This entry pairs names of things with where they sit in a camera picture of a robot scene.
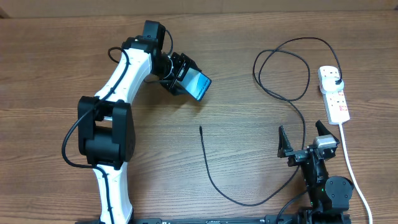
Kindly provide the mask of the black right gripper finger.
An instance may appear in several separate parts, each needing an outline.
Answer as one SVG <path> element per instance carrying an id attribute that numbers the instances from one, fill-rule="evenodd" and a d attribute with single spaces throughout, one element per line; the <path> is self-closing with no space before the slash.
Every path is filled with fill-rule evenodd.
<path id="1" fill-rule="evenodd" d="M 317 128 L 317 131 L 318 131 L 318 135 L 319 135 L 319 136 L 331 135 L 331 136 L 334 138 L 334 140 L 335 140 L 337 143 L 339 143 L 339 139 L 338 139 L 335 135 L 333 135 L 333 134 L 323 125 L 323 123 L 322 123 L 320 120 L 318 120 L 318 121 L 315 123 L 315 126 L 316 126 L 316 128 Z"/>
<path id="2" fill-rule="evenodd" d="M 279 126 L 279 146 L 277 156 L 279 158 L 286 157 L 286 154 L 293 151 L 283 126 Z"/>

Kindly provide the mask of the blue screen smartphone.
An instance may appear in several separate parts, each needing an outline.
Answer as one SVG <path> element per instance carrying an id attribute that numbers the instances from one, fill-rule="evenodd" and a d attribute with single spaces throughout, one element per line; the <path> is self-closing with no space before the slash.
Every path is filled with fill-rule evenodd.
<path id="1" fill-rule="evenodd" d="M 211 85 L 211 79 L 198 70 L 189 68 L 180 85 L 197 101 L 201 101 Z"/>

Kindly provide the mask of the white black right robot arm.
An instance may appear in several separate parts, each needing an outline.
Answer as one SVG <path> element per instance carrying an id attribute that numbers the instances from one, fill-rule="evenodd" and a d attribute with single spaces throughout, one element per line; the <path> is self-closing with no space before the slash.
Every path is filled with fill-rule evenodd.
<path id="1" fill-rule="evenodd" d="M 293 150 L 282 126 L 279 127 L 279 148 L 277 156 L 286 157 L 289 167 L 299 167 L 306 184 L 306 190 L 289 201 L 275 218 L 276 223 L 350 223 L 349 201 L 354 185 L 342 176 L 329 176 L 325 162 L 336 156 L 340 143 L 321 121 L 315 126 L 318 136 L 313 143 L 302 150 Z M 308 194 L 311 206 L 302 207 L 293 215 L 285 215 L 285 209 L 301 196 Z"/>

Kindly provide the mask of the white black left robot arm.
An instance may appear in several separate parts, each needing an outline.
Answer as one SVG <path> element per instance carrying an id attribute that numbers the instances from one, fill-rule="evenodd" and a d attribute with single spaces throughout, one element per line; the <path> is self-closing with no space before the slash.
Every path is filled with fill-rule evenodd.
<path id="1" fill-rule="evenodd" d="M 129 37 L 118 48 L 121 58 L 108 82 L 95 96 L 78 102 L 78 148 L 86 157 L 99 186 L 101 215 L 97 223 L 132 223 L 127 164 L 136 145 L 132 102 L 146 77 L 172 95 L 188 94 L 201 101 L 212 81 L 187 55 L 162 47 L 168 30 L 159 22 L 146 21 L 142 35 Z"/>

